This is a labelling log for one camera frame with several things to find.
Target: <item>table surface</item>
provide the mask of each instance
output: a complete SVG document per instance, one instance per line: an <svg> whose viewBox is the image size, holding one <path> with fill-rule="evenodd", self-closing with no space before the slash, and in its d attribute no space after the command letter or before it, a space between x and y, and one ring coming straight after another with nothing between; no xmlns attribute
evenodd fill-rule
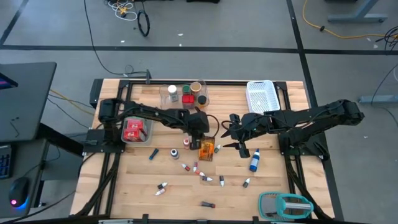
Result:
<svg viewBox="0 0 398 224"><path fill-rule="evenodd" d="M18 87L0 90L0 142L28 141L36 136L54 77L55 62L0 65Z"/></svg>
<svg viewBox="0 0 398 224"><path fill-rule="evenodd" d="M116 97L118 79L105 79L99 100ZM287 82L292 110L308 108L308 101L302 82ZM134 85L131 100L149 106L160 107L160 85ZM216 116L220 122L229 119L229 114L242 116L248 113L245 86L208 86L210 104L206 113ZM99 107L93 121L93 127L99 125L97 120ZM209 118L211 136L216 131L216 121ZM216 137L216 144L224 145L233 142L230 138L221 139L222 127ZM179 129L170 129L160 123L154 124L152 142L149 146L126 146L122 154L118 179L116 182L112 218L142 218L147 213L153 219L207 219L207 220L252 220L259 216L257 201L262 192L289 192L284 158L279 153L277 136L266 134L246 142L251 154L260 149L259 169L249 171L251 159L242 159L237 150L222 148L215 154L212 162L200 161L198 168L212 182L205 182L192 171L187 172L181 163L192 167L198 158L198 151L183 149L185 137ZM154 148L160 149L153 161L148 160ZM180 159L170 156L170 149L180 152ZM80 172L71 213L78 212L90 199L98 186L104 154L96 154L86 162ZM330 195L322 163L313 156L302 157L303 171L308 191L325 213L334 217ZM221 187L219 175L224 176L225 186ZM243 182L248 178L248 188ZM155 196L157 185L168 182L166 192ZM200 202L216 204L216 208L201 207ZM101 203L103 213L105 200Z"/></svg>

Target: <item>red box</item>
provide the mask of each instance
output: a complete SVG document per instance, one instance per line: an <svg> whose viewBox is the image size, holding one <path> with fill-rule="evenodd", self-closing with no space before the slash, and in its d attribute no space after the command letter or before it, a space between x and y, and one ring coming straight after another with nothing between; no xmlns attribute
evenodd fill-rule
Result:
<svg viewBox="0 0 398 224"><path fill-rule="evenodd" d="M182 103L183 104L193 104L195 102L195 97L193 95L183 95Z"/></svg>
<svg viewBox="0 0 398 224"><path fill-rule="evenodd" d="M138 129L140 130L145 136L147 136L147 126L145 125L144 121L141 119L129 119L127 121L127 130L130 129Z"/></svg>
<svg viewBox="0 0 398 224"><path fill-rule="evenodd" d="M145 135L139 129L126 129L123 132L123 137L126 141L142 142L145 140Z"/></svg>

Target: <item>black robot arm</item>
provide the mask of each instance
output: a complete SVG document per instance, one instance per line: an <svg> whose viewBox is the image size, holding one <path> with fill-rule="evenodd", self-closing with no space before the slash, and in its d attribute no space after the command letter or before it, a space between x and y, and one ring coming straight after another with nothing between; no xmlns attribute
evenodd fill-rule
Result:
<svg viewBox="0 0 398 224"><path fill-rule="evenodd" d="M263 134L289 134L289 145L296 146L337 125L357 125L364 115L356 103L348 100L338 100L325 106L318 106L302 111L279 110L267 111L264 114L248 113L242 120L236 114L229 116L231 121L223 121L222 126L227 129L223 137L231 136L238 142L224 147L234 147L239 150L242 158L250 157L245 141L262 136Z"/></svg>
<svg viewBox="0 0 398 224"><path fill-rule="evenodd" d="M118 114L118 105L124 104L124 111ZM106 99L100 104L98 119L103 124L106 142L118 142L121 137L121 128L117 123L129 116L150 119L161 122L169 128L181 129L184 133L192 136L191 149L200 148L200 139L209 132L209 122L205 112L197 109L197 112L190 114L186 109L162 110L134 101L123 102L117 99Z"/></svg>

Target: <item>teal handle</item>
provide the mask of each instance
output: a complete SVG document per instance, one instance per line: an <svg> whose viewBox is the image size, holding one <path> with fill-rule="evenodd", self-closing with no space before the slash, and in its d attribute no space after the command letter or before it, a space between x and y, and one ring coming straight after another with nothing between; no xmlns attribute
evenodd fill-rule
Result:
<svg viewBox="0 0 398 224"><path fill-rule="evenodd" d="M290 197L290 198L298 198L301 201L308 203L310 205L310 209L306 210L303 212L303 215L288 215L285 214L285 210L286 210L286 201L283 199L284 197ZM290 218L290 219L301 219L301 218L307 218L311 212L313 212L313 204L307 200L305 197L301 196L301 195L296 195L296 194L280 194L277 195L275 198L275 203L276 203L276 209L277 209L277 214L281 217L285 217L285 218Z"/></svg>

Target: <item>white cap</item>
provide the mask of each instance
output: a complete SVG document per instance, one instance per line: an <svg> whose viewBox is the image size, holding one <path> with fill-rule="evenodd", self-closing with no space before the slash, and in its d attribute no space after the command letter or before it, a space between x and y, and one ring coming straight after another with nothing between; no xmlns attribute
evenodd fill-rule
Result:
<svg viewBox="0 0 398 224"><path fill-rule="evenodd" d="M172 154L173 156L177 155L177 153L178 153L178 151L177 151L176 149L172 149L171 154Z"/></svg>
<svg viewBox="0 0 398 224"><path fill-rule="evenodd" d="M175 85L169 85L167 91L169 91L169 93L175 93L177 91L177 87Z"/></svg>

